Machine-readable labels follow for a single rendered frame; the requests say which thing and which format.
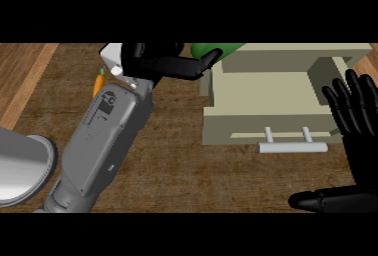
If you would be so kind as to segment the beige drawer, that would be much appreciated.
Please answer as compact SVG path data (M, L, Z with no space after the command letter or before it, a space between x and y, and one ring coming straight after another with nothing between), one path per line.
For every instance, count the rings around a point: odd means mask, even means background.
M302 142L311 131L317 142L339 143L336 125L322 87L345 77L342 57L322 57L299 72L229 73L218 63L201 83L210 98L204 108L203 143L254 144L266 140L271 129L280 142Z

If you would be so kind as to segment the beige cabinet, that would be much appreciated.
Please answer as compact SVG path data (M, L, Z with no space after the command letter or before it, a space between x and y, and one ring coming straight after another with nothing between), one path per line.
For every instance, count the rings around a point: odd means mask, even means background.
M368 43L247 43L223 60L225 73L303 72L319 58L342 57L353 66L371 52Z

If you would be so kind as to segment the green round object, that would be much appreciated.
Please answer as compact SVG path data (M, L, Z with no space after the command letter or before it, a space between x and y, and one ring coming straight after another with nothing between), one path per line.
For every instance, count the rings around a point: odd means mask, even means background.
M219 48L223 51L219 59L223 59L243 46L244 43L194 43L191 46L191 54L195 59L200 59L213 49Z

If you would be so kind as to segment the silver metal pot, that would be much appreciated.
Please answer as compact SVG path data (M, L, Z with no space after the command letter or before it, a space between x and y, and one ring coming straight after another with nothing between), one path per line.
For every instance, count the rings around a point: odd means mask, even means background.
M0 127L0 208L29 201L45 188L58 165L55 142Z

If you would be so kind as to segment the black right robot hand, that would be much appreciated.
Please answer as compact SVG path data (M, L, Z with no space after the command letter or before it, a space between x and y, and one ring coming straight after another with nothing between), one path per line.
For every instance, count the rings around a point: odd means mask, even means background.
M299 192L288 204L315 213L378 213L378 86L368 74L346 71L346 82L324 86L355 185Z

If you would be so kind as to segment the orange carrot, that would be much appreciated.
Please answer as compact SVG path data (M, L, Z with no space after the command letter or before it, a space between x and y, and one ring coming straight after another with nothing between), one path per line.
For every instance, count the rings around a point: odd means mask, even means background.
M92 98L96 97L96 94L104 87L104 81L105 81L105 67L101 68L99 75L95 80Z

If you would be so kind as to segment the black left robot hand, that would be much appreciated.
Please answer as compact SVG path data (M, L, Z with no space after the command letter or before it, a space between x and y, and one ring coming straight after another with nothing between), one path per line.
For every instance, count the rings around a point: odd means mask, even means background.
M120 58L128 84L136 87L139 80L159 84L163 77L200 79L216 64L223 50L210 50L200 59L181 57L182 50L182 43L125 43Z

